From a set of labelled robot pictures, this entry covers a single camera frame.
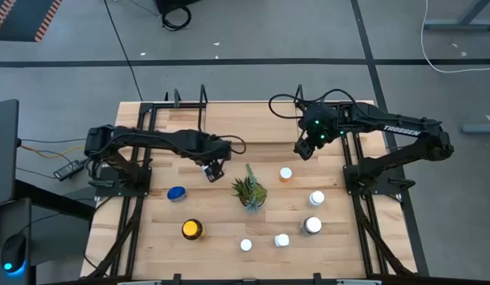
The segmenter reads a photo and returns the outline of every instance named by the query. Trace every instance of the floor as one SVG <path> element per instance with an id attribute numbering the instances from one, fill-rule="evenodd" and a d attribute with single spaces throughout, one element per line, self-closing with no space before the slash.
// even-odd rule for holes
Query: floor
<path id="1" fill-rule="evenodd" d="M 151 0 L 135 1 L 155 12 Z M 424 62 L 424 1 L 357 2 L 375 60 Z M 427 268 L 432 276 L 490 279 L 490 135 L 459 131 L 463 123 L 489 122 L 490 71 L 440 74 L 427 65 L 378 60 L 380 98 L 351 1 L 305 0 L 300 6 L 295 0 L 203 0 L 190 5 L 192 23 L 179 32 L 165 31 L 156 16 L 131 0 L 108 3 L 127 55 L 137 61 L 134 72 L 145 101 L 160 101 L 175 88 L 184 100 L 196 99 L 200 84 L 210 100 L 266 100 L 293 93 L 302 83 L 308 98 L 341 88 L 357 99 L 381 104 L 385 98 L 389 112 L 443 121 L 455 147 L 452 158 L 405 167 L 406 177 L 417 182 L 411 197 Z M 430 0 L 427 17 L 456 18 L 469 3 Z M 175 21 L 183 14 L 169 17 Z M 484 17 L 490 18 L 490 5 L 479 16 Z M 465 65 L 442 69 L 486 67 L 467 63 L 490 59 L 490 32 L 430 31 L 424 41 L 433 59 L 464 59 L 458 62 Z M 298 61 L 276 60 L 286 58 Z M 222 65 L 199 59 L 218 59 Z M 315 64 L 311 59 L 334 60 Z M 0 43 L 0 101 L 20 101 L 23 139 L 84 138 L 90 127 L 114 122 L 120 101 L 139 99 L 123 61 L 103 0 L 64 0 L 41 43 Z M 9 68 L 14 64 L 24 68 Z M 397 136 L 398 145 L 406 143 Z M 31 145 L 61 151 L 77 143 Z M 69 158 L 83 155 L 73 152 Z M 49 174 L 64 161 L 19 150 L 17 164 Z M 93 197 L 83 174 L 63 183 L 20 171 L 17 176 L 58 194 Z M 33 213 L 45 215 L 41 209 Z M 38 241 L 35 262 L 42 263 L 38 283 L 78 278 L 88 224 L 57 216 L 37 223 L 32 232 Z"/>

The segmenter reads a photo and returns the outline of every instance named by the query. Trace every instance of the wooden table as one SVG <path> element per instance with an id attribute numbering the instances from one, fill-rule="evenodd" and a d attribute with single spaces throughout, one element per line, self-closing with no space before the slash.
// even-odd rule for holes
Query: wooden table
<path id="1" fill-rule="evenodd" d="M 139 104 L 121 103 L 116 125 L 135 127 Z M 296 113 L 291 102 L 275 103 L 274 107 L 285 116 Z M 156 128 L 196 129 L 197 114 L 197 109 L 162 109 Z M 174 273 L 181 273 L 182 279 L 311 279 L 315 272 L 320 272 L 322 278 L 365 277 L 354 209 L 345 190 L 340 140 L 303 161 L 293 152 L 298 137 L 296 120 L 273 116 L 265 102 L 210 102 L 203 115 L 203 129 L 241 136 L 248 150 L 243 155 L 233 154 L 225 164 L 225 176 L 214 183 L 193 161 L 165 150 L 152 150 L 151 191 L 142 209 L 134 279 L 172 279 Z M 362 134 L 361 140 L 365 156 L 386 153 L 381 132 Z M 351 152 L 356 163 L 353 147 Z M 230 187 L 235 177 L 245 177 L 246 163 L 268 189 L 266 202 L 251 215 L 232 196 L 234 190 Z M 285 166 L 294 176 L 283 183 L 279 181 L 279 170 Z M 183 203 L 171 203 L 166 198 L 167 190 L 177 185 L 188 191 Z M 311 209 L 308 195 L 315 190 L 322 191 L 326 201 L 318 209 Z M 374 201 L 383 239 L 403 264 L 415 271 L 400 204 L 386 196 L 375 196 Z M 121 204 L 122 198 L 115 197 L 95 214 L 86 249 L 94 263 L 115 241 Z M 323 222 L 322 231 L 303 237 L 298 232 L 299 223 L 311 215 Z M 200 220 L 207 228 L 203 241 L 182 238 L 181 225 L 189 218 Z M 290 236 L 291 245 L 286 248 L 273 245 L 273 237 L 281 233 Z M 248 253 L 240 250 L 243 238 L 253 243 Z M 120 274 L 124 272 L 127 247 L 128 243 L 122 252 Z M 374 246 L 370 251 L 377 272 Z M 92 270 L 85 262 L 82 276 Z"/>

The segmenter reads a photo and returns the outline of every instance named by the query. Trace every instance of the black floor stripe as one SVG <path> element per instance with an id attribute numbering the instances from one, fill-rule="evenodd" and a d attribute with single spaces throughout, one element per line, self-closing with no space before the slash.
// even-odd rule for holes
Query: black floor stripe
<path id="1" fill-rule="evenodd" d="M 375 66 L 427 66 L 424 59 L 371 59 Z M 432 59 L 440 66 L 490 65 L 490 59 Z M 133 67 L 193 67 L 193 66 L 242 66 L 242 65 L 358 65 L 367 66 L 366 59 L 159 59 L 132 60 Z M 128 67 L 125 60 L 94 61 L 0 61 L 0 68 L 28 67 Z"/>
<path id="2" fill-rule="evenodd" d="M 373 85 L 375 97 L 377 98 L 377 104 L 380 109 L 387 112 L 386 99 L 384 98 L 382 85 L 380 84 L 380 78 L 378 77 L 377 67 L 375 60 L 373 59 L 373 53 L 371 52 L 370 42 L 364 26 L 363 15 L 357 0 L 351 0 L 352 9 L 354 10 L 355 22 L 359 30 L 359 36 L 363 45 L 364 56 L 367 60 L 367 67 L 370 71 L 371 83 Z M 396 139 L 391 133 L 386 133 L 386 140 L 389 146 L 397 146 Z M 398 168 L 402 178 L 405 178 L 405 172 L 402 167 Z M 408 236 L 410 237 L 410 243 L 412 244 L 413 256 L 416 261 L 417 271 L 422 276 L 429 276 L 427 270 L 426 257 L 422 248 L 422 243 L 419 235 L 419 228 L 416 224 L 415 213 L 413 212 L 412 201 L 408 191 L 404 191 L 402 194 L 403 205 L 402 209 L 405 213 L 405 222 L 407 226 Z"/>

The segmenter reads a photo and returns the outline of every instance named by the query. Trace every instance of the computer mouse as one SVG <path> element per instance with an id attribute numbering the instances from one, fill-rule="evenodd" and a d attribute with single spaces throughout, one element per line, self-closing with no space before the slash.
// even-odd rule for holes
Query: computer mouse
<path id="1" fill-rule="evenodd" d="M 14 234 L 7 238 L 2 247 L 2 267 L 8 273 L 17 271 L 25 261 L 26 237 Z"/>

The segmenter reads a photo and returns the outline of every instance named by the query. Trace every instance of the potted succulent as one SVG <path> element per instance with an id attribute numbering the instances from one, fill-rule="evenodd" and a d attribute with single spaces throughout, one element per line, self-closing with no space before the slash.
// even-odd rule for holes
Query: potted succulent
<path id="1" fill-rule="evenodd" d="M 268 196 L 268 190 L 257 182 L 248 163 L 246 164 L 245 180 L 236 178 L 236 183 L 232 183 L 232 188 L 237 192 L 233 196 L 239 198 L 248 213 L 257 212 Z"/>

